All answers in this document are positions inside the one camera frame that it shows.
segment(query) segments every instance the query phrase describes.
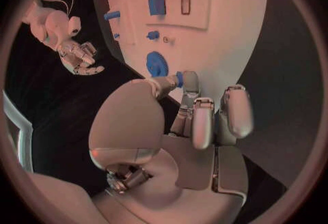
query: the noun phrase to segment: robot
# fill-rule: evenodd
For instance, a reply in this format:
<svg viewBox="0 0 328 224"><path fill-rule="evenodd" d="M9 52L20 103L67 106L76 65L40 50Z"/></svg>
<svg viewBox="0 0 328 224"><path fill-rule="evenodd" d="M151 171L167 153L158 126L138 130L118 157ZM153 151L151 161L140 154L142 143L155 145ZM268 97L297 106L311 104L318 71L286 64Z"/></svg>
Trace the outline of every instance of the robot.
<svg viewBox="0 0 328 224"><path fill-rule="evenodd" d="M81 30L80 18L68 17L63 11L42 6L41 0L34 0L22 19L30 26L32 34L44 45L58 52L62 64L74 75L93 75L104 67L90 67L95 64L97 50L89 42L82 45L72 37Z"/></svg>
<svg viewBox="0 0 328 224"><path fill-rule="evenodd" d="M157 100L176 87L183 88L182 103L164 135ZM254 127L245 87L225 90L217 121L214 110L213 100L201 97L193 71L132 80L114 91L89 135L91 159L108 173L107 195L95 200L102 213L116 214L111 208L118 202L146 223L166 223L170 217L171 223L232 221L248 190L244 160L235 147Z"/></svg>

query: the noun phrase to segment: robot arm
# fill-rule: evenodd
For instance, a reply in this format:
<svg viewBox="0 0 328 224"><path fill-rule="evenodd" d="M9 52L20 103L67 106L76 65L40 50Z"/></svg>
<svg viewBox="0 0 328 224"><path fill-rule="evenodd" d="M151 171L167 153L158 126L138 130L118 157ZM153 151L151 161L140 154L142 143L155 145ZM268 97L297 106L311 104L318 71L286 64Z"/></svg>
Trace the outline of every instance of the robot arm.
<svg viewBox="0 0 328 224"><path fill-rule="evenodd" d="M72 74L93 75L104 70L102 66L89 67L95 63L96 54L91 43L80 45L72 39L81 30L78 17L69 18L64 12L44 8L35 0L22 21L30 25L32 34L40 42L59 53L62 64Z"/></svg>

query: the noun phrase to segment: blue switch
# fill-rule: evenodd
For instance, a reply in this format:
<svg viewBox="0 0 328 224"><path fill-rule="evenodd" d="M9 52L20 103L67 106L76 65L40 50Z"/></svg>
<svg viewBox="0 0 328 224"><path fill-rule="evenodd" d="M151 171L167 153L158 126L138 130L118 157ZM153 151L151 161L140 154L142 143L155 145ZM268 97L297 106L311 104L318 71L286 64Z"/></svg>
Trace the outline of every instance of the blue switch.
<svg viewBox="0 0 328 224"><path fill-rule="evenodd" d="M121 17L121 13L119 11L114 11L114 12L109 12L109 13L104 14L104 18L106 21L108 21L109 19L117 18L117 17Z"/></svg>
<svg viewBox="0 0 328 224"><path fill-rule="evenodd" d="M165 15L165 0L148 0L150 15Z"/></svg>
<svg viewBox="0 0 328 224"><path fill-rule="evenodd" d="M158 31L151 31L146 36L149 40L154 40L160 37L160 33Z"/></svg>

